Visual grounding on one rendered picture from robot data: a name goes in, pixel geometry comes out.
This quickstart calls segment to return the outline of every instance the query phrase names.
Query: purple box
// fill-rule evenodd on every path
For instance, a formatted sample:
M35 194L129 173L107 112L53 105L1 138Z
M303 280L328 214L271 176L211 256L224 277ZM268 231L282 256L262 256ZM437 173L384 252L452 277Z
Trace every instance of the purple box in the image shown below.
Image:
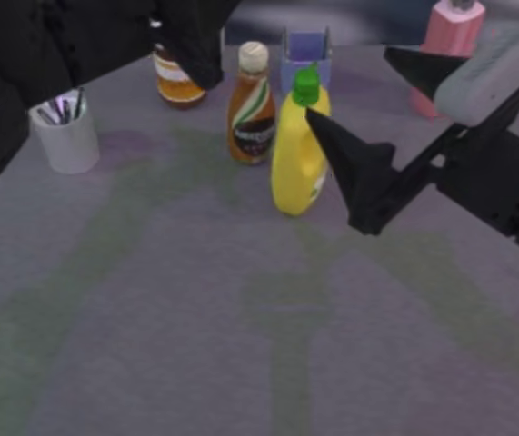
M317 64L317 71L324 88L330 84L332 69L332 47L330 29L324 31L284 30L282 38L281 87L287 95L294 85L295 72L311 64Z

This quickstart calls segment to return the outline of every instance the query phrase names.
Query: table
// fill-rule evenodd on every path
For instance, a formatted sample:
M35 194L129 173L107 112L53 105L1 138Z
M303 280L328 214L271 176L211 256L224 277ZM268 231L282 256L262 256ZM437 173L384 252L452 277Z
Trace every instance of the table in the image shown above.
M381 237L333 179L282 216L227 154L232 86L171 110L142 60L88 86L91 173L35 138L5 173L0 436L519 435L519 248L434 189ZM380 47L334 52L334 118L400 167L447 125L408 95Z

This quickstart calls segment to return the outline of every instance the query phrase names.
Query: pink container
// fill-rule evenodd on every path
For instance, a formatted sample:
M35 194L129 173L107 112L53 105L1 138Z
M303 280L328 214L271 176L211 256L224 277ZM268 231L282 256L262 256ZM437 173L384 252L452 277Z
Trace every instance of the pink container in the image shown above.
M441 0L433 7L421 51L434 55L471 57L484 23L485 7L475 0ZM440 116L433 102L413 89L413 108L428 118Z

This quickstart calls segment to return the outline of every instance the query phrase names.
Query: green cap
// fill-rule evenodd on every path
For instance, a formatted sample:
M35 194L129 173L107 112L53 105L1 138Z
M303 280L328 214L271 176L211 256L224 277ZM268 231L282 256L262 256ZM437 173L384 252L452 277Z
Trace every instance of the green cap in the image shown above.
M320 99L320 75L317 64L297 70L294 78L293 98L301 106L309 106Z

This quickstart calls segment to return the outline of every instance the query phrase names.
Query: yellow bottle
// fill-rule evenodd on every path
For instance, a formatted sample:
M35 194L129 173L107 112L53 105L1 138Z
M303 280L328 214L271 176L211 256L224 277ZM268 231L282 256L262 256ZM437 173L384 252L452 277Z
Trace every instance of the yellow bottle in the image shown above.
M329 116L330 98L320 85L314 66L299 70L294 89L282 105L271 166L271 191L275 207L289 215L305 212L322 190L327 161L312 129L305 108Z

